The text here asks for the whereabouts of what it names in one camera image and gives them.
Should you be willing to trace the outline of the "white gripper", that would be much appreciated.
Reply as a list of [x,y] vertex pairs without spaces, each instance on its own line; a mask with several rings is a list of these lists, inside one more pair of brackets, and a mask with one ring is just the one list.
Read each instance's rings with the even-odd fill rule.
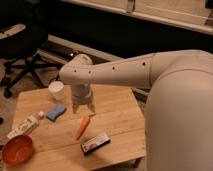
[[93,92],[89,84],[81,84],[71,87],[73,102],[72,110],[76,114],[80,108],[80,105],[87,105],[89,109],[89,116],[96,115],[95,105],[91,103],[93,101]]

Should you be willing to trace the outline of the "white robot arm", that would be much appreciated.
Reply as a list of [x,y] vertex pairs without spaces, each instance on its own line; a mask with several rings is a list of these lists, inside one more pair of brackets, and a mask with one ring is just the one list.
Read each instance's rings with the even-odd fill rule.
[[96,65],[79,54],[59,75],[75,91],[85,84],[147,88],[147,170],[213,171],[213,53],[155,52]]

